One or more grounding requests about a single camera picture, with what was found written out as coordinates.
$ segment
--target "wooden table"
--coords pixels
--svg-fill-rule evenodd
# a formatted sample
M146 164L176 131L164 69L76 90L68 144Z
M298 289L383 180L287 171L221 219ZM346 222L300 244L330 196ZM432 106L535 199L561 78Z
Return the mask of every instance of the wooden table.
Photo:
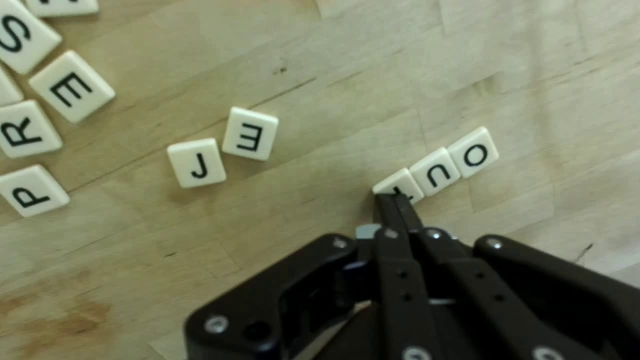
M479 126L501 161L421 202L429 224L640 284L636 0L103 0L50 23L119 99L82 126L46 108L66 146L0 160L73 193L0 204L0 358L182 360L195 307L352 234L373 183ZM180 189L166 146L223 140L231 106L280 115L273 157Z

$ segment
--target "white letter tile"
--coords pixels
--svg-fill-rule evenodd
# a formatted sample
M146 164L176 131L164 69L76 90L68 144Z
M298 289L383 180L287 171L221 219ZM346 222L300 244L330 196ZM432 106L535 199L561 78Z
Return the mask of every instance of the white letter tile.
M182 188L209 186L227 180L214 138L173 144L166 148L166 154Z
M24 94L17 85L11 73L6 73L4 67L0 67L0 106L22 102Z
M223 150L243 157L268 160L276 131L276 115L232 108Z
M71 202L65 188L42 166L0 176L0 193L24 218L63 208Z
M404 193L412 204L421 202L424 198L421 186L412 178L412 173L402 168L401 171L384 178L373 188L374 193Z
M39 102L0 108L0 148L9 157L35 155L63 148L63 140Z
M449 146L449 151L453 154L464 178L475 176L501 157L498 148L487 127L467 134Z
M460 171L446 148L439 148L409 169L427 196L435 196L460 180Z
M0 1L0 59L19 73L35 69L59 44L60 33L19 0Z
M99 0L27 0L27 6L41 18L82 15L101 10Z
M71 121L82 121L116 95L112 85L76 52L65 52L30 83Z

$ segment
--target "wood grain surface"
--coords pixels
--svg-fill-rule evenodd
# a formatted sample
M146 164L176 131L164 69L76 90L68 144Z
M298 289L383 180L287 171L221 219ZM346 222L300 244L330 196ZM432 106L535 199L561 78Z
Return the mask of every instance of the wood grain surface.
M429 224L640 284L636 0L103 0L50 23L119 99L81 126L46 108L65 148L0 157L73 196L0 204L0 358L184 360L195 307L352 234L373 183L479 126L501 161L421 202ZM280 118L273 157L180 189L166 146L223 140L231 106Z

